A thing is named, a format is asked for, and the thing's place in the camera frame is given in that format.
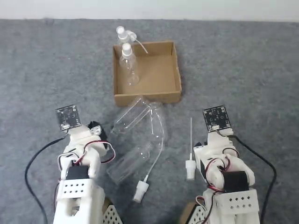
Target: wire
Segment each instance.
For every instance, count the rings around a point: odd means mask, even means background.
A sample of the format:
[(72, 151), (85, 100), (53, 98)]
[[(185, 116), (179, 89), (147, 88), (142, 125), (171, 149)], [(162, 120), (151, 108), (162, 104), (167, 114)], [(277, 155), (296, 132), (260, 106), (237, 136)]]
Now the wire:
[(234, 149), (234, 148), (225, 148), (225, 149), (223, 149), (223, 151), (222, 151), (222, 154), (224, 154), (224, 151), (225, 150), (227, 150), (227, 149), (231, 149), (231, 150), (234, 150), (235, 151), (235, 153), (237, 153), (237, 157), (239, 158), (240, 157), (240, 154), (239, 154), (239, 152), (236, 150), (236, 149)]
[(212, 208), (213, 208), (213, 204), (214, 204), (214, 197), (215, 197), (215, 194), (216, 194), (216, 193), (217, 193), (217, 192), (214, 192), (213, 195), (212, 195), (212, 202), (211, 202), (211, 207), (210, 207), (209, 213), (207, 214), (206, 218), (203, 220), (202, 224), (207, 223), (207, 221), (208, 221), (208, 219), (209, 219), (209, 217), (210, 217), (210, 215), (211, 215)]
[(230, 159), (227, 156), (225, 158), (228, 160), (228, 165), (224, 168), (223, 171), (227, 171), (231, 164)]
[(54, 212), (56, 211), (56, 197), (57, 197), (57, 190), (58, 190), (58, 186), (59, 186), (60, 182), (57, 183), (56, 187), (55, 187), (55, 191), (54, 191)]
[(87, 153), (86, 147), (89, 146), (90, 144), (93, 144), (93, 143), (103, 143), (103, 144), (108, 144), (108, 145), (111, 147), (112, 151), (113, 151), (113, 156), (112, 156), (111, 158), (109, 158), (108, 160), (101, 161), (101, 163), (103, 163), (103, 164), (105, 164), (105, 163), (109, 163), (109, 162), (111, 162), (112, 160), (115, 159), (115, 157), (116, 157), (116, 152), (115, 152), (115, 149), (113, 148), (113, 146), (112, 146), (112, 144), (111, 144), (110, 142), (108, 142), (108, 141), (102, 141), (102, 140), (95, 140), (95, 141), (90, 141), (90, 142), (88, 142), (87, 144), (85, 144), (85, 146), (84, 146), (84, 148), (83, 148), (83, 154), (82, 154), (82, 156), (75, 162), (75, 165), (78, 165), (78, 164), (82, 161), (83, 157), (84, 157), (85, 154)]
[(228, 138), (234, 138), (236, 139), (242, 146), (244, 146), (246, 149), (248, 149), (250, 152), (252, 152), (254, 155), (256, 155), (258, 158), (260, 158), (262, 161), (264, 161), (269, 167), (271, 167), (271, 169), (273, 170), (273, 178), (272, 181), (268, 187), (267, 193), (266, 193), (266, 197), (265, 200), (263, 202), (263, 207), (262, 207), (262, 211), (261, 211), (261, 216), (260, 216), (260, 224), (263, 224), (264, 218), (265, 218), (265, 214), (266, 214), (266, 209), (267, 209), (267, 205), (268, 205), (268, 200), (271, 194), (271, 191), (273, 189), (274, 183), (276, 181), (277, 178), (277, 171), (275, 169), (275, 167), (273, 166), (272, 163), (270, 163), (268, 160), (266, 160), (264, 157), (262, 157), (259, 153), (257, 153), (256, 151), (254, 151), (253, 149), (251, 149), (248, 145), (246, 145), (244, 142), (242, 142), (236, 135), (222, 135), (220, 134), (219, 130), (216, 130), (216, 132), (223, 136), (223, 137), (228, 137)]
[(106, 163), (110, 163), (112, 160), (115, 159), (115, 157), (116, 157), (116, 152), (115, 152), (115, 149), (112, 147), (112, 145), (111, 145), (110, 142), (103, 142), (103, 143), (104, 143), (104, 144), (108, 144), (108, 145), (111, 147), (112, 151), (113, 151), (113, 156), (112, 156), (111, 158), (109, 158), (109, 159), (107, 159), (107, 160), (105, 160), (105, 161), (101, 161), (102, 164), (106, 164)]
[(209, 188), (209, 189), (211, 189), (211, 190), (213, 190), (213, 191), (215, 191), (217, 193), (223, 193), (224, 192), (224, 190), (218, 189), (218, 188), (216, 188), (216, 187), (214, 187), (212, 185), (208, 185), (207, 188)]
[(145, 53), (148, 54), (148, 51), (146, 50), (146, 48), (144, 47), (144, 45), (139, 40), (136, 39), (136, 41), (142, 46), (142, 48), (144, 49)]
[(205, 205), (203, 205), (201, 202), (199, 202), (198, 198), (200, 198), (203, 202), (205, 201), (204, 197), (203, 196), (200, 196), (200, 195), (197, 195), (195, 197), (195, 201), (197, 204), (199, 204), (205, 211), (206, 211), (206, 207)]
[(155, 159), (154, 163), (153, 163), (153, 164), (151, 165), (151, 167), (149, 168), (149, 171), (148, 171), (148, 173), (146, 174), (146, 176), (145, 176), (143, 182), (146, 182), (146, 181), (148, 180), (148, 177), (149, 177), (149, 175), (150, 175), (150, 173), (151, 173), (151, 170), (154, 168), (155, 164), (157, 163), (157, 161), (158, 161), (158, 159), (159, 159), (159, 157), (160, 157), (160, 155), (161, 155), (161, 153), (162, 153), (162, 151), (163, 151), (163, 146), (164, 146), (164, 138), (162, 138), (160, 152), (159, 152), (157, 158)]
[(70, 156), (70, 155), (75, 155), (78, 159), (80, 158), (80, 157), (78, 156), (77, 153), (74, 153), (74, 152), (72, 152), (72, 151), (74, 151), (74, 149), (71, 150), (71, 151), (69, 151), (69, 152), (67, 152), (67, 153), (62, 153), (62, 154), (60, 154), (60, 155), (57, 157), (57, 163), (58, 163), (58, 167), (59, 167), (59, 170), (60, 170), (60, 171), (62, 170), (62, 166), (61, 166), (61, 157), (62, 157), (62, 156), (66, 155), (66, 156), (68, 157), (68, 156)]
[(192, 118), (190, 118), (190, 160), (192, 160), (192, 150), (193, 150), (193, 142), (192, 142)]
[(43, 148), (41, 148), (39, 151), (37, 151), (37, 153), (34, 154), (34, 156), (31, 158), (31, 160), (29, 161), (28, 165), (26, 166), (26, 169), (25, 169), (25, 175), (24, 175), (24, 179), (25, 179), (25, 184), (29, 190), (29, 192), (31, 193), (31, 195), (33, 196), (34, 200), (36, 201), (36, 203), (38, 204), (38, 206), (40, 207), (41, 211), (42, 211), (42, 215), (43, 215), (43, 222), (45, 224), (48, 224), (48, 219), (47, 219), (47, 214), (46, 214), (46, 211), (45, 211), (45, 208), (43, 207), (42, 203), (40, 202), (40, 200), (37, 198), (37, 196), (35, 195), (34, 191), (32, 190), (30, 184), (29, 184), (29, 181), (28, 181), (28, 171), (29, 171), (29, 168), (31, 166), (31, 164), (33, 163), (33, 161), (36, 159), (36, 157), (43, 151), (45, 150), (46, 148), (48, 148), (49, 146), (51, 145), (54, 145), (56, 143), (58, 143), (59, 141), (65, 139), (66, 135), (60, 139), (56, 139), (50, 143), (48, 143), (47, 145), (45, 145)]

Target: black cable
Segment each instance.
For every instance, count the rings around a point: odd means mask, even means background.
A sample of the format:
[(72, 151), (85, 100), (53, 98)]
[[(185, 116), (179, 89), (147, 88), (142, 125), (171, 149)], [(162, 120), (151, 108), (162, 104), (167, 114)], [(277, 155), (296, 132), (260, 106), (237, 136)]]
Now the black cable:
[(216, 193), (217, 193), (217, 192), (214, 192), (213, 195), (212, 195), (212, 202), (211, 202), (211, 207), (210, 207), (209, 213), (207, 214), (207, 216), (206, 216), (206, 218), (204, 219), (204, 221), (202, 222), (202, 224), (205, 224), (205, 223), (208, 221), (208, 219), (209, 219), (209, 217), (210, 217), (210, 215), (211, 215), (212, 208), (213, 208), (213, 204), (214, 204), (214, 196), (215, 196)]
[(57, 196), (57, 190), (58, 190), (58, 186), (59, 186), (59, 182), (57, 183), (56, 187), (55, 187), (55, 191), (54, 191), (54, 212), (56, 211), (56, 196)]
[(272, 179), (272, 181), (271, 181), (271, 183), (270, 183), (270, 185), (268, 187), (268, 190), (267, 190), (267, 193), (266, 193), (266, 197), (265, 197), (265, 200), (263, 202), (263, 208), (262, 208), (261, 216), (260, 216), (260, 224), (263, 224), (263, 220), (264, 220), (264, 217), (265, 217), (265, 213), (266, 213), (266, 208), (267, 208), (269, 196), (270, 196), (270, 193), (272, 191), (273, 185), (274, 185), (274, 183), (276, 181), (276, 177), (277, 177), (276, 169), (272, 165), (272, 163), (270, 163), (268, 160), (266, 160), (264, 157), (262, 157), (259, 153), (257, 153), (253, 149), (251, 149), (248, 145), (246, 145), (244, 142), (242, 142), (237, 136), (235, 136), (235, 135), (228, 135), (227, 137), (236, 139), (241, 145), (243, 145), (245, 148), (247, 148), (250, 152), (252, 152), (258, 158), (260, 158), (261, 160), (263, 160), (273, 170), (273, 179)]
[(66, 135), (63, 137), (63, 138), (60, 138), (60, 139), (56, 139), (50, 143), (48, 143), (47, 145), (45, 145), (42, 149), (40, 149), (37, 153), (34, 154), (34, 156), (31, 158), (31, 160), (29, 161), (28, 165), (26, 166), (26, 169), (25, 169), (25, 183), (26, 183), (26, 186), (29, 190), (29, 192), (31, 193), (31, 195), (33, 196), (34, 200), (37, 202), (38, 206), (40, 207), (41, 211), (42, 211), (42, 214), (43, 214), (43, 222), (45, 224), (48, 224), (48, 219), (47, 219), (47, 214), (46, 214), (46, 211), (45, 211), (45, 208), (43, 207), (42, 203), (39, 201), (39, 199), (37, 198), (37, 196), (35, 195), (35, 193), (33, 192), (30, 184), (29, 184), (29, 181), (28, 181), (28, 170), (31, 166), (31, 164), (33, 163), (33, 161), (36, 159), (36, 157), (43, 151), (45, 150), (46, 148), (48, 148), (49, 146), (51, 145), (54, 145), (56, 144), (57, 142), (65, 139)]

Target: white bottle cap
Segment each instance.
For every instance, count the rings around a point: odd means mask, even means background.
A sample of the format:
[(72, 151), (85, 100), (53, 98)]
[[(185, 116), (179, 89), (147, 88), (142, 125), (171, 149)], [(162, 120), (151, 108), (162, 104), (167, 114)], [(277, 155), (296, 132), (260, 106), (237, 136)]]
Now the white bottle cap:
[(133, 200), (137, 203), (140, 203), (145, 192), (148, 190), (149, 184), (143, 181), (139, 181), (136, 187), (136, 193)]
[(126, 43), (130, 40), (130, 36), (128, 35), (128, 32), (124, 27), (119, 26), (118, 28), (116, 28), (116, 32), (121, 42)]
[(128, 59), (133, 54), (131, 44), (124, 43), (122, 45), (122, 56), (126, 59)]
[(186, 160), (187, 180), (195, 179), (196, 163), (194, 160)]

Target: open cardboard box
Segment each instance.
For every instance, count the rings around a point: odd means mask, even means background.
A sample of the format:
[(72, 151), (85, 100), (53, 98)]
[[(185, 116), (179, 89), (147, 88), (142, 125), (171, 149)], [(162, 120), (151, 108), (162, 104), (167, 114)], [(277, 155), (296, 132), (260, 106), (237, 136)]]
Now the open cardboard box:
[(118, 106), (129, 105), (137, 96), (162, 103), (177, 103), (181, 99), (182, 85), (174, 43), (144, 42), (132, 44), (136, 55), (140, 81), (135, 86), (127, 84), (125, 70), (120, 67), (121, 46), (113, 46), (114, 99)]

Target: empty plastic bottle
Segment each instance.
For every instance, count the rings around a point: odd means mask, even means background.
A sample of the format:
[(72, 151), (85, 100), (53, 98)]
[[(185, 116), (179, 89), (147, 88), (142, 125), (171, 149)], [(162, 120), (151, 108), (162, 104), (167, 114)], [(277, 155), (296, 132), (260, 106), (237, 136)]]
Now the empty plastic bottle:
[(122, 45), (120, 57), (120, 65), (125, 70), (128, 85), (136, 85), (139, 83), (139, 75), (137, 73), (136, 56), (134, 55), (131, 44), (124, 43)]
[(161, 103), (150, 103), (150, 127), (151, 127), (151, 138), (152, 142), (164, 142), (168, 139), (168, 133), (165, 122), (165, 114), (163, 111), (163, 105)]
[(108, 175), (116, 184), (121, 183), (150, 158), (150, 152), (153, 148), (154, 146), (150, 142), (142, 146), (136, 146), (109, 167), (107, 170)]

